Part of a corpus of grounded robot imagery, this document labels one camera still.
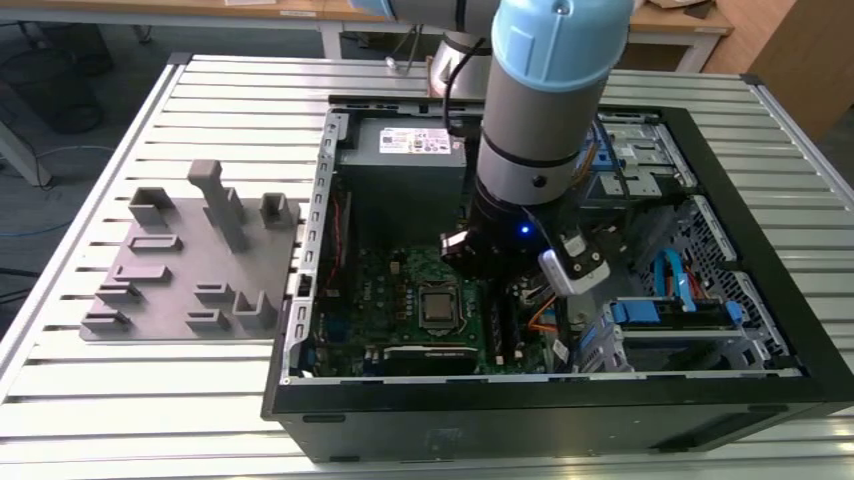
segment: motherboard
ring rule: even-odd
[[[356,263],[349,313],[331,314],[323,322],[321,375],[544,371],[544,343],[536,336],[518,334],[512,355],[503,354],[502,330],[479,301],[486,287],[458,276],[435,247],[361,249]],[[508,294],[515,289],[518,296],[524,287],[522,281]],[[440,360],[419,361],[424,358]]]

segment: floor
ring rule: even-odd
[[[221,55],[323,56],[316,32],[235,30],[223,35],[219,29],[157,27],[153,41],[147,45],[137,43],[127,26],[103,26],[101,32],[116,65],[112,72],[91,79],[107,113],[97,129],[80,135],[52,133],[0,84],[0,120],[29,141],[36,152],[72,145],[115,147],[173,51]],[[427,40],[422,52],[435,51],[434,41]],[[0,61],[27,48],[17,29],[0,28]],[[343,53],[345,58],[379,60],[386,57],[383,51],[359,48],[355,39],[344,40]],[[854,162],[850,161],[854,157],[854,112],[849,113],[819,146],[842,175],[854,181]],[[109,153],[101,150],[72,150],[45,156],[41,161],[56,177],[56,186],[48,191],[29,187],[0,161],[0,267],[32,271],[44,268],[64,229],[21,238],[3,234],[31,232],[68,222],[108,159]],[[32,279],[0,276],[0,295],[29,287],[32,282]],[[21,301],[3,304],[0,297],[0,335],[15,318]]]

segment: table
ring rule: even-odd
[[[395,25],[381,17],[364,15],[355,10],[347,0],[325,0],[323,9],[324,24],[320,33],[327,58],[340,52],[340,45],[332,45],[332,35],[340,32],[406,32],[408,25]],[[732,33],[732,24],[720,11],[714,8],[704,20],[683,14],[682,9],[664,10],[647,3],[631,18],[630,43],[682,45],[687,47],[676,67],[678,72],[699,73],[722,37]]]
[[[347,0],[279,0],[276,5],[227,7],[221,0],[0,0],[0,18],[32,21],[171,25],[187,27],[317,30],[325,57],[341,58],[343,32],[406,33],[410,25],[361,14]],[[714,9],[698,20],[682,11],[644,5],[631,21],[631,43],[683,45],[676,71],[699,72],[732,24]],[[442,30],[426,28],[426,34]]]
[[[854,409],[704,454],[315,465],[259,417],[269,341],[79,339],[137,187],[199,196],[181,179],[192,159],[211,158],[241,198],[280,191],[307,202],[327,95],[426,91],[423,63],[408,77],[355,60],[197,55],[165,68],[0,343],[0,478],[850,478]],[[690,109],[851,365],[854,194],[774,99],[735,76],[635,72],[614,72],[604,95]]]

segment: green circuit board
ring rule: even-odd
[[[459,321],[455,328],[430,330],[419,324],[422,293],[454,292]],[[388,345],[470,347],[478,350],[478,373],[532,373],[543,365],[543,344],[522,347],[522,358],[496,362],[487,354],[478,282],[462,279],[439,258],[435,247],[394,251],[361,250],[351,283],[352,305],[347,318],[336,322],[345,328],[349,348],[329,350],[335,376],[360,376],[363,357]]]

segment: power supply label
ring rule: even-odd
[[[450,155],[451,136],[443,128],[386,128],[379,153]]]

